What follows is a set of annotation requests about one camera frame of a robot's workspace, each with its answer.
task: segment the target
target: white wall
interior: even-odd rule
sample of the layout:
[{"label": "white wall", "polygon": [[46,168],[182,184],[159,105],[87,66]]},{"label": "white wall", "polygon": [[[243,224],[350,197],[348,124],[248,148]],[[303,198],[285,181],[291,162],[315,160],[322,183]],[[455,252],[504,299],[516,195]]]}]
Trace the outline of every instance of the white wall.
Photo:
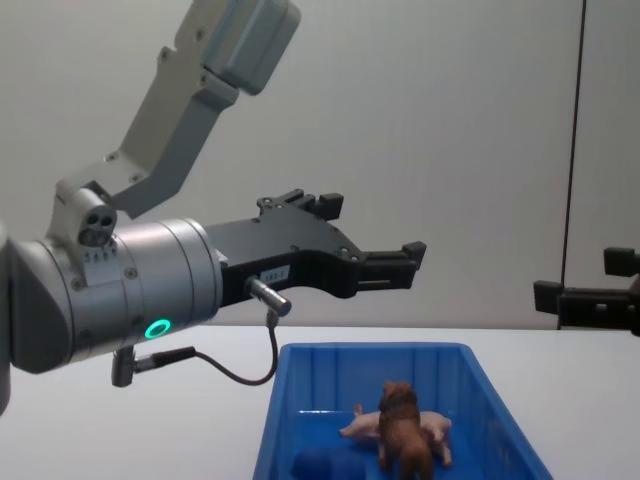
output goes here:
[{"label": "white wall", "polygon": [[[0,217],[41,236],[55,181],[119,145],[188,0],[0,7]],[[363,249],[422,240],[410,292],[292,291],[297,324],[552,327],[580,1],[299,0],[271,84],[225,112],[183,192],[147,218],[246,218],[293,187],[346,197]],[[255,305],[216,321],[261,322]]]},{"label": "white wall", "polygon": [[640,249],[640,3],[589,0],[566,284],[627,288],[602,250]]}]

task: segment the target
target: toy figurine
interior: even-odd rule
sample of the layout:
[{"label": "toy figurine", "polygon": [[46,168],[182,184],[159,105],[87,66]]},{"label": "toy figurine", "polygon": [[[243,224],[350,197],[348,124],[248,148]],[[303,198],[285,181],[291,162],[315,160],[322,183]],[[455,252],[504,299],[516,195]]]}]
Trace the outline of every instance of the toy figurine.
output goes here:
[{"label": "toy figurine", "polygon": [[351,438],[360,444],[377,444],[380,440],[380,412],[363,414],[362,405],[356,403],[353,414],[355,418],[349,425],[340,429],[340,436]]},{"label": "toy figurine", "polygon": [[453,463],[449,448],[451,420],[437,412],[420,412],[420,429],[426,435],[431,450],[442,458],[442,466],[450,467]]},{"label": "toy figurine", "polygon": [[429,443],[420,429],[416,393],[408,383],[385,382],[380,400],[380,467],[390,471],[399,464],[400,480],[432,480],[434,463]]},{"label": "toy figurine", "polygon": [[[355,418],[344,428],[340,429],[340,436],[351,438],[361,446],[376,445],[380,440],[380,412],[362,413],[362,405],[357,403],[353,409]],[[420,429],[425,435],[431,450],[442,458],[442,465],[450,467],[452,464],[451,449],[449,448],[449,430],[451,420],[437,412],[420,412]]]}]

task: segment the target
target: black cable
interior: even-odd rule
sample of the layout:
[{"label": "black cable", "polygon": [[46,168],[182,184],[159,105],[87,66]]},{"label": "black cable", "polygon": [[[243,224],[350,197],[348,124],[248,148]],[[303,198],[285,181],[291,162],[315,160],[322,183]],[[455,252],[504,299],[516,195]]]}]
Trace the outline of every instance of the black cable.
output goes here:
[{"label": "black cable", "polygon": [[236,375],[221,363],[211,358],[209,355],[198,352],[193,347],[179,348],[177,350],[169,350],[166,352],[158,352],[150,355],[149,357],[141,358],[140,360],[137,360],[135,362],[134,371],[135,373],[143,373],[149,370],[162,368],[173,363],[182,362],[183,360],[188,360],[189,358],[197,357],[217,368],[231,380],[241,383],[242,385],[247,385],[249,387],[264,385],[269,380],[271,380],[271,378],[273,378],[276,370],[278,369],[278,341],[276,340],[275,331],[277,324],[276,319],[277,317],[273,317],[270,321],[267,322],[267,329],[269,330],[269,340],[271,341],[271,368],[264,377],[258,380],[247,380],[246,378],[242,378],[241,376]]},{"label": "black cable", "polygon": [[230,371],[229,369],[225,368],[222,364],[220,364],[210,356],[205,355],[204,353],[196,351],[195,356],[197,358],[204,360],[210,365],[214,366],[220,372],[222,372],[227,377],[229,377],[231,380],[241,383],[242,385],[247,385],[249,387],[257,387],[259,385],[264,385],[269,380],[271,380],[273,375],[276,373],[276,370],[278,369],[278,341],[276,340],[275,327],[268,327],[268,329],[269,329],[269,340],[271,341],[271,355],[272,355],[271,368],[269,369],[269,372],[259,380],[247,380],[246,378],[242,378],[236,375],[235,373],[233,373],[232,371]]},{"label": "black cable", "polygon": [[576,139],[578,134],[578,111],[580,108],[580,87],[582,85],[582,56],[584,52],[584,34],[587,19],[587,0],[582,0],[582,15],[580,19],[580,43],[578,46],[578,71],[576,73],[576,90],[573,105],[573,128],[571,132],[571,156],[569,158],[569,185],[567,186],[567,208],[564,220],[564,238],[562,244],[562,267],[560,270],[560,283],[564,285],[567,270],[567,249],[569,246],[569,223],[571,220],[571,199],[573,196],[573,171],[576,158]]}]

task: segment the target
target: blue object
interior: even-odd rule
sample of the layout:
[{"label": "blue object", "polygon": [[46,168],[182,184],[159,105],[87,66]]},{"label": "blue object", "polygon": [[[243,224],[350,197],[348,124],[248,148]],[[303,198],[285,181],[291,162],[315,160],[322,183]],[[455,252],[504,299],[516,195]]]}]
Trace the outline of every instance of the blue object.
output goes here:
[{"label": "blue object", "polygon": [[298,453],[291,475],[297,480],[366,480],[364,460],[348,448],[308,448]]},{"label": "blue object", "polygon": [[[292,480],[299,453],[304,461],[309,449],[332,448],[359,455],[367,480],[390,479],[375,449],[359,449],[338,435],[353,420],[354,404],[377,409],[385,380],[410,382],[421,410],[453,421],[453,467],[443,468],[436,457],[436,479],[552,480],[471,349],[442,343],[285,346],[253,479]],[[316,460],[319,470],[326,468],[322,455]]]}]

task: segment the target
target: table surface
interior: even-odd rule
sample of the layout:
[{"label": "table surface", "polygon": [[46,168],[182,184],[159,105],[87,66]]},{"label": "table surface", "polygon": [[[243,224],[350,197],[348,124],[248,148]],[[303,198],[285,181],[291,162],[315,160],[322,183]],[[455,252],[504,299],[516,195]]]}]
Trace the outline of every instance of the table surface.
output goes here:
[{"label": "table surface", "polygon": [[[555,479],[640,475],[640,339],[628,332],[280,327],[278,338],[467,344]],[[138,353],[188,345],[245,376],[270,362],[264,327],[200,327]],[[13,371],[0,476],[252,477],[272,383],[243,387],[194,359],[117,389],[110,365],[106,355],[40,376]]]}]

